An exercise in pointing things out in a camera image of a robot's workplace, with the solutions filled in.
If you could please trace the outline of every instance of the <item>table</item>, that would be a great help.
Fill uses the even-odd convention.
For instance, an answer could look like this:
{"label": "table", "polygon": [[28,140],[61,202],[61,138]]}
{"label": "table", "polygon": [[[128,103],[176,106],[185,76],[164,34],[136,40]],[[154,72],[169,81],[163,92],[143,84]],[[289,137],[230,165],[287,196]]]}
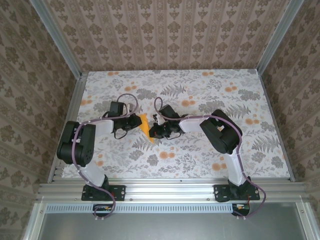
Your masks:
{"label": "table", "polygon": [[[154,99],[162,97],[181,116],[223,110],[242,130],[241,157],[247,175],[289,178],[289,169],[255,69],[146,70],[89,72],[77,121],[101,117],[120,94],[134,94],[138,115],[149,126]],[[134,103],[128,96],[121,99]],[[148,137],[137,127],[122,139],[107,134],[95,139],[92,160],[109,178],[226,178],[228,171],[203,133],[186,133],[173,140]],[[80,177],[66,165],[63,178]]]}

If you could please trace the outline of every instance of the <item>floral tablecloth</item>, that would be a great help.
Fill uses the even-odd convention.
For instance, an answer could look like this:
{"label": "floral tablecloth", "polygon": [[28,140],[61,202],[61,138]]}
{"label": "floral tablecloth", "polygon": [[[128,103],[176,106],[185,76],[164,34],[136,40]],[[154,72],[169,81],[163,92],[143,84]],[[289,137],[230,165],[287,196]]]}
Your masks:
{"label": "floral tablecloth", "polygon": [[[204,115],[223,110],[242,130],[241,156],[255,178],[289,178],[284,154],[255,69],[98,71],[88,74],[77,120],[95,119],[120,94],[139,100],[139,115],[152,126],[154,99],[163,98],[179,114]],[[121,99],[134,103],[128,96]],[[228,176],[222,154],[203,133],[152,143],[137,127],[122,139],[95,139],[92,159],[110,178],[222,178]],[[67,165],[63,177],[79,177]]]}

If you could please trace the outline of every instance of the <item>wall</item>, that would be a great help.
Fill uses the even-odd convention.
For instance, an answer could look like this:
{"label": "wall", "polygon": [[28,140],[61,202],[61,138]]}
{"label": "wall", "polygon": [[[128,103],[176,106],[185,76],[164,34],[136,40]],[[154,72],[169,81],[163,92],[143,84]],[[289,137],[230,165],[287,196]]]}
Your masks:
{"label": "wall", "polygon": [[0,239],[19,239],[47,181],[75,79],[28,0],[0,1]]}
{"label": "wall", "polygon": [[262,78],[294,175],[320,222],[320,1],[304,1]]}
{"label": "wall", "polygon": [[252,69],[289,0],[44,0],[82,71]]}

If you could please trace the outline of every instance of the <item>patterned wallpaper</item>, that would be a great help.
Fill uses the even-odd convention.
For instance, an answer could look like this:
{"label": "patterned wallpaper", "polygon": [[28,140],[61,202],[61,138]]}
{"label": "patterned wallpaper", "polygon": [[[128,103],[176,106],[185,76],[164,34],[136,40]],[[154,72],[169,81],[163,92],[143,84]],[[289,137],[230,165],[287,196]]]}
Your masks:
{"label": "patterned wallpaper", "polygon": [[82,71],[256,68],[289,0],[44,0]]}
{"label": "patterned wallpaper", "polygon": [[305,0],[263,81],[295,177],[320,222],[320,1]]}
{"label": "patterned wallpaper", "polygon": [[28,0],[0,1],[0,239],[20,239],[75,79]]}

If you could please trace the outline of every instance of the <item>yellow sponge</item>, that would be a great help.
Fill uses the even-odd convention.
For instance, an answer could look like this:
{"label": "yellow sponge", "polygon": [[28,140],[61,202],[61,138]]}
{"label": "yellow sponge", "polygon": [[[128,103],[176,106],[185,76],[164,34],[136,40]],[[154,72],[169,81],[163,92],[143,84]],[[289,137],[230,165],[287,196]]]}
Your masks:
{"label": "yellow sponge", "polygon": [[147,114],[145,113],[145,114],[140,115],[140,118],[141,118],[142,124],[139,127],[144,132],[144,134],[149,138],[150,142],[152,142],[154,144],[155,143],[154,139],[149,136],[150,128],[149,128],[149,124],[148,124]]}

